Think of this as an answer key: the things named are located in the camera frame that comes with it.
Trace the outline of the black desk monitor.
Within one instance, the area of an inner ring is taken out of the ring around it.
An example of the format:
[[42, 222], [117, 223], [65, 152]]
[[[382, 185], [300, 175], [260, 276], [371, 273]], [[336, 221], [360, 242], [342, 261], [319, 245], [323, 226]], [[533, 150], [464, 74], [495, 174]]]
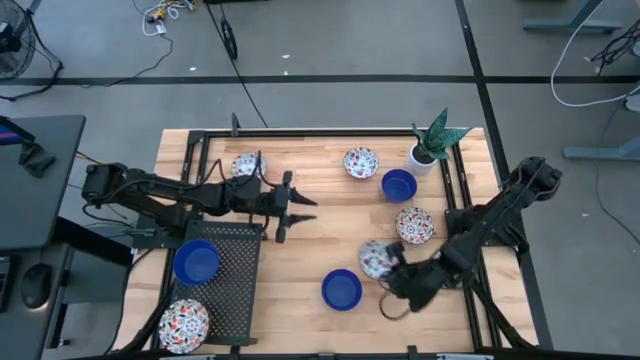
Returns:
[[32, 143], [35, 137], [9, 118], [0, 116], [0, 146]]

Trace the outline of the white plant pot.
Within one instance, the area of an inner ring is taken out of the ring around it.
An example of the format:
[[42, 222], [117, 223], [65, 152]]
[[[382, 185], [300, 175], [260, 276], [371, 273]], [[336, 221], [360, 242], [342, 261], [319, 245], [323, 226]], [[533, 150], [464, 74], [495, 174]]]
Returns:
[[417, 146], [413, 145], [409, 150], [406, 168], [414, 176], [425, 176], [434, 168], [438, 160], [432, 159], [430, 162], [427, 162], [427, 163], [420, 162], [418, 158], [414, 155], [414, 151], [416, 149], [417, 149]]

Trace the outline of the green snake plant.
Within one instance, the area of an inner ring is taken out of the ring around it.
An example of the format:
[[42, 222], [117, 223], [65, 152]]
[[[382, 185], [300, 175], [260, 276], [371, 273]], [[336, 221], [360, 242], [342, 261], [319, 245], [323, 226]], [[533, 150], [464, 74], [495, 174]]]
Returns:
[[415, 123], [411, 124], [417, 139], [411, 154], [418, 162], [429, 164], [434, 160], [447, 160], [447, 149], [458, 144], [471, 131], [470, 128], [447, 128], [447, 120], [448, 109], [444, 108], [427, 130], [420, 130]]

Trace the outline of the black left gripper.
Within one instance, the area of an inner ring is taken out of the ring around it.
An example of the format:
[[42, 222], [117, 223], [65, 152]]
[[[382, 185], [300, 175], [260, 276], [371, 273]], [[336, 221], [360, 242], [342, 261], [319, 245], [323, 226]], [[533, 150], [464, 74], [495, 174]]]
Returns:
[[295, 187], [290, 187], [293, 173], [285, 171], [282, 182], [275, 185], [269, 192], [259, 193], [253, 202], [249, 214], [249, 222], [252, 222], [253, 216], [262, 216], [264, 223], [261, 225], [261, 238], [263, 241], [269, 239], [267, 229], [272, 218], [278, 219], [275, 231], [275, 242], [284, 243], [286, 239], [287, 229], [295, 224], [315, 220], [315, 215], [297, 215], [288, 213], [289, 195], [290, 201], [296, 204], [317, 206], [318, 203], [312, 199], [300, 194]]

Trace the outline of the black bowl floral inside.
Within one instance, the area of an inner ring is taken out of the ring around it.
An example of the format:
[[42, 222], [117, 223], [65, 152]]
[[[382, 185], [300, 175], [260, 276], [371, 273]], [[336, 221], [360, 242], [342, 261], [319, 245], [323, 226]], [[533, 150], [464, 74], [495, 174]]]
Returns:
[[395, 229], [403, 241], [413, 245], [426, 243], [435, 232], [432, 217], [417, 207], [401, 210], [395, 218]]
[[209, 315], [203, 304], [193, 299], [173, 302], [158, 324], [162, 346], [174, 354], [187, 354], [199, 348], [209, 331]]

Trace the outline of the black aluminium table frame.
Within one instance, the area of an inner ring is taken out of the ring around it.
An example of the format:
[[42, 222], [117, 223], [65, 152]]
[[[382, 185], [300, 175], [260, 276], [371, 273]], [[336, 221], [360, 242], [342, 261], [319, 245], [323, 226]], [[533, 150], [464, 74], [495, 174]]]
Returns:
[[[459, 181], [454, 156], [447, 163], [450, 180], [443, 184], [441, 167], [436, 164], [429, 174], [418, 177], [417, 194], [408, 205], [387, 202], [380, 182], [388, 170], [404, 167], [414, 143], [412, 135], [401, 135], [399, 128], [282, 131], [256, 129], [249, 135], [249, 130], [241, 130], [236, 138], [212, 131], [209, 137], [207, 163], [223, 159], [228, 174], [237, 155], [262, 150], [270, 181], [279, 182], [285, 170], [292, 170], [299, 191], [319, 203], [318, 207], [292, 205], [291, 212], [316, 214], [318, 219], [292, 227], [284, 244], [262, 243], [250, 335], [257, 343], [241, 347], [238, 355], [276, 355], [276, 359], [293, 354], [307, 359], [333, 355], [337, 360], [347, 354], [363, 354], [367, 359], [374, 353], [393, 353], [406, 358], [411, 345], [418, 353], [473, 351], [462, 290], [442, 290], [420, 313], [389, 321], [378, 309], [384, 290], [361, 271], [358, 250], [367, 240], [398, 239], [396, 214], [406, 206], [416, 206], [432, 216], [436, 228], [430, 242], [407, 248], [409, 261], [422, 260], [446, 239], [447, 191], [453, 191], [458, 208], [485, 203], [496, 195], [500, 181], [484, 130], [472, 130], [459, 145], [466, 186]], [[342, 165], [345, 153], [360, 146], [373, 149], [381, 160], [378, 173], [365, 180], [351, 177]], [[483, 252], [496, 305], [524, 339], [539, 344], [520, 259], [507, 247], [484, 247]], [[133, 270], [115, 349], [133, 339], [158, 302], [167, 259], [167, 250], [155, 250]], [[329, 308], [320, 295], [323, 278], [337, 268], [353, 271], [363, 284], [363, 298], [351, 311]]]

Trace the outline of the black desk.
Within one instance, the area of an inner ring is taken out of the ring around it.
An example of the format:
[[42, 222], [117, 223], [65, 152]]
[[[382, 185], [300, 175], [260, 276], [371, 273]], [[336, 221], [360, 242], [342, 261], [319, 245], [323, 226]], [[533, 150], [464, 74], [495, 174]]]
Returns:
[[0, 146], [0, 251], [39, 248], [50, 241], [86, 118], [9, 118], [56, 157], [42, 178], [19, 163], [22, 144]]

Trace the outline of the black floor fan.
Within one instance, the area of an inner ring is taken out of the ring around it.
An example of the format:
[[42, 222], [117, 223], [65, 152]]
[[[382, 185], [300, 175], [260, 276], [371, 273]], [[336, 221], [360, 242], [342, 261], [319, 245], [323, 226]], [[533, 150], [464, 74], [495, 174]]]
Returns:
[[42, 0], [30, 0], [27, 7], [16, 0], [0, 0], [0, 85], [18, 79], [30, 67], [35, 54], [44, 57], [52, 71], [40, 89], [19, 95], [0, 95], [0, 100], [16, 102], [49, 90], [64, 69], [63, 62], [42, 41], [34, 15]]

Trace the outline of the grey desk leg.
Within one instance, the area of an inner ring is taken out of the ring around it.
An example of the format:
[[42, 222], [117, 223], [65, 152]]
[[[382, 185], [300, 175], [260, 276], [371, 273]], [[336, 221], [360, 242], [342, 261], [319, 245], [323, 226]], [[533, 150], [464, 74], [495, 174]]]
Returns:
[[640, 162], [640, 136], [616, 147], [564, 147], [566, 159]]
[[528, 19], [523, 23], [525, 31], [595, 31], [611, 34], [622, 28], [622, 24], [614, 21], [592, 20], [592, 15], [603, 4], [604, 0], [585, 0], [581, 8], [572, 17]]

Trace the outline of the red bowl floral inside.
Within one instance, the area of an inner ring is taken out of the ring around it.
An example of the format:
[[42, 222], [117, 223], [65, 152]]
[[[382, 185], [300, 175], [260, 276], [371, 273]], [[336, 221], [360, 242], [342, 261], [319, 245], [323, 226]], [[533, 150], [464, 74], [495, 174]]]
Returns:
[[386, 250], [391, 244], [389, 240], [368, 240], [360, 247], [359, 265], [365, 275], [380, 280], [398, 263]]
[[231, 164], [233, 177], [258, 177], [266, 175], [266, 159], [260, 152], [242, 153]]
[[378, 171], [379, 165], [377, 153], [367, 147], [351, 148], [343, 158], [346, 172], [356, 179], [372, 177]]

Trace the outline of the black perforated metal shelf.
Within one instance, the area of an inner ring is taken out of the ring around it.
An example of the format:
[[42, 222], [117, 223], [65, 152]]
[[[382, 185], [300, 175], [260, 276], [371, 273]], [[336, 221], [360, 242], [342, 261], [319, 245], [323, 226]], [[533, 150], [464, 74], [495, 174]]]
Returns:
[[178, 281], [172, 300], [192, 299], [209, 315], [207, 345], [249, 346], [257, 270], [262, 242], [258, 224], [196, 220], [188, 225], [187, 240], [207, 240], [219, 252], [220, 266], [203, 285]]

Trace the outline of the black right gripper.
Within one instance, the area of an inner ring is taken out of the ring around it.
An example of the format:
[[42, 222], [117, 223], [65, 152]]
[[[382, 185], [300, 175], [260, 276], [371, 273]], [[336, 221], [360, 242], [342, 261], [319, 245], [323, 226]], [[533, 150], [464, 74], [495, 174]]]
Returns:
[[389, 291], [399, 299], [406, 299], [411, 312], [419, 312], [438, 291], [452, 283], [454, 274], [439, 259], [409, 263], [404, 257], [401, 241], [387, 246], [387, 254], [396, 263], [382, 276]]

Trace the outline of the blue plastic bowl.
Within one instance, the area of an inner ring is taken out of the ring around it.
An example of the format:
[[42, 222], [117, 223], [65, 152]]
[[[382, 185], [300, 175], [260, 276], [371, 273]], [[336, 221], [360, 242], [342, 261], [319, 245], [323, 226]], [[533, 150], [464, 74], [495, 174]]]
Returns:
[[381, 188], [387, 200], [400, 203], [411, 200], [415, 196], [417, 181], [404, 169], [392, 169], [384, 174]]
[[174, 257], [173, 272], [179, 282], [188, 286], [209, 282], [216, 277], [219, 268], [219, 251], [206, 239], [185, 242]]
[[347, 269], [335, 269], [323, 279], [321, 294], [330, 308], [337, 311], [349, 311], [361, 301], [362, 283], [354, 272]]

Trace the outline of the black computer mouse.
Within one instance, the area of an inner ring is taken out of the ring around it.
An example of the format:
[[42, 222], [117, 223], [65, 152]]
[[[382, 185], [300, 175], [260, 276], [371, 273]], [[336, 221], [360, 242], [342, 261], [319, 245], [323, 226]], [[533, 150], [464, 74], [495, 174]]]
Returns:
[[35, 310], [48, 302], [52, 272], [52, 266], [45, 263], [37, 263], [25, 272], [20, 286], [20, 298], [24, 306]]

